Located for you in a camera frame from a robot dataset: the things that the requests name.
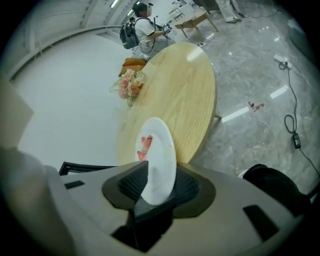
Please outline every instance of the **marble floor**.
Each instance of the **marble floor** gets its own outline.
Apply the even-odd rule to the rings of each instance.
[[[297,96],[297,132],[302,150],[319,170],[320,74],[289,39],[290,17],[285,11],[276,13],[261,5],[247,5],[245,10],[251,16],[270,16],[249,16],[229,24],[215,12],[210,17],[218,33],[207,21],[199,26],[204,37],[214,33],[202,49],[216,73],[217,114],[223,119],[215,119],[192,163],[230,175],[265,164],[285,173],[301,192],[308,193],[319,177],[302,153],[294,149],[292,135],[286,130],[284,117],[294,114],[295,98],[288,87],[288,72],[279,69],[274,55],[286,57],[293,64],[289,73]],[[198,43],[192,29],[186,32],[188,38],[183,41]],[[248,102],[263,106],[254,111]]]

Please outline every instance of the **white plug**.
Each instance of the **white plug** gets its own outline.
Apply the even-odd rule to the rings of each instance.
[[[277,62],[279,62],[279,63],[281,63],[281,62],[287,62],[288,63],[288,69],[291,69],[292,68],[292,64],[291,64],[291,62],[289,62],[288,61],[288,59],[287,58],[283,58],[283,57],[281,57],[281,56],[279,56],[279,55],[277,55],[277,54],[275,54],[274,55],[274,60],[275,61],[277,61]]]

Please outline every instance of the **black cable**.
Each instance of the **black cable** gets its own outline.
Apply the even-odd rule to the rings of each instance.
[[[154,21],[154,31],[157,31],[156,26],[158,26],[158,25],[156,24],[156,18],[153,18],[153,21]],[[155,51],[156,53],[160,53],[159,50],[156,50],[156,49],[155,49],[156,38],[153,39],[153,45],[152,45],[152,47],[151,47],[151,50],[145,52],[144,50],[142,50],[142,46],[141,46],[142,43],[139,41],[137,35],[136,35],[135,37],[136,37],[137,41],[139,42],[139,46],[140,46],[141,52],[143,52],[144,54],[149,54],[149,53],[151,53],[152,51]],[[165,37],[166,37],[166,47],[168,47],[168,40],[169,40],[168,35],[165,36]]]
[[[296,131],[297,131],[297,114],[296,114],[296,113],[297,113],[297,102],[298,102],[298,100],[297,100],[297,96],[296,96],[296,94],[295,94],[295,92],[294,92],[294,89],[292,88],[291,83],[290,83],[290,73],[289,73],[289,68],[288,68],[288,62],[284,62],[284,61],[280,62],[280,63],[279,63],[279,69],[284,70],[285,68],[286,68],[286,70],[288,71],[289,86],[290,86],[290,88],[291,88],[291,91],[292,91],[293,96],[294,96],[294,99],[295,99],[295,105],[294,105],[294,117],[293,117],[292,115],[290,115],[290,114],[287,114],[287,115],[284,117],[284,125],[285,125],[285,128],[287,129],[287,131],[288,131],[289,133],[295,134]],[[288,128],[287,118],[291,118],[291,119],[292,119],[293,130],[290,130],[290,129]]]
[[[305,155],[305,153],[302,151],[301,147],[300,147],[300,151],[301,151],[301,153],[304,155],[304,157],[311,163],[311,165],[313,166],[313,168],[316,170],[316,173],[317,173],[318,176],[320,177],[320,173],[318,172],[317,168],[316,168],[315,165],[312,163],[312,161],[310,160],[310,158]]]
[[[156,18],[154,17],[153,20],[154,20],[154,31],[157,31],[157,30],[156,30]],[[153,49],[154,49],[154,47],[155,47],[156,38],[153,39],[153,46],[152,46],[152,48],[151,48],[150,51],[145,52],[144,50],[142,50],[141,42],[139,41],[139,38],[137,37],[137,34],[136,34],[136,28],[135,28],[135,27],[136,27],[137,21],[136,21],[136,22],[134,23],[134,25],[133,25],[135,39],[138,41],[138,44],[139,44],[140,49],[141,49],[141,52],[143,52],[144,54],[149,54],[149,53],[151,53],[151,52],[153,51]]]
[[[288,62],[280,62],[279,63],[279,69],[281,70],[284,70],[284,69],[287,69],[288,71],[288,78],[289,78],[289,86],[291,88],[291,91],[293,93],[293,96],[294,96],[294,99],[295,99],[295,105],[294,105],[294,117],[290,114],[287,114],[285,117],[284,117],[284,125],[285,125],[285,128],[287,129],[287,131],[290,133],[290,134],[296,134],[297,133],[297,102],[298,102],[298,99],[297,99],[297,96],[294,92],[294,89],[292,88],[291,86],[291,83],[290,83],[290,73],[289,73],[289,68],[288,68]],[[293,129],[290,130],[288,128],[288,125],[287,125],[287,118],[291,118],[292,119],[292,126],[293,126]],[[311,165],[313,166],[313,168],[315,169],[316,173],[318,174],[318,176],[320,177],[320,173],[319,171],[317,170],[317,168],[315,167],[314,163],[311,161],[311,159],[309,157],[307,157],[305,155],[305,153],[302,151],[301,147],[299,148],[301,153],[303,154],[303,156],[311,163]]]

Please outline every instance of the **plate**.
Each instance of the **plate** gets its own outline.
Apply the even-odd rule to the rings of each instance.
[[[174,188],[177,157],[169,128],[160,118],[151,117],[142,126],[135,142],[134,160],[149,162],[142,198],[150,205],[161,205]]]

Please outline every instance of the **table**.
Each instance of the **table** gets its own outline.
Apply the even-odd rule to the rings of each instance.
[[[147,81],[125,111],[118,130],[117,163],[134,162],[138,134],[152,117],[168,126],[177,162],[189,163],[206,140],[216,114],[216,74],[208,56],[195,44],[175,43],[153,57],[142,71]]]
[[[191,29],[191,28],[195,28],[199,38],[204,41],[204,37],[201,34],[199,28],[197,27],[197,25],[205,20],[208,20],[211,25],[215,28],[215,30],[217,32],[219,32],[219,30],[217,29],[217,27],[215,26],[215,24],[212,22],[212,20],[209,18],[208,14],[206,12],[200,11],[195,13],[192,16],[186,16],[183,17],[181,20],[178,21],[178,24],[175,25],[175,27],[177,29],[182,30],[184,36],[187,38],[187,35],[184,31],[184,29]]]

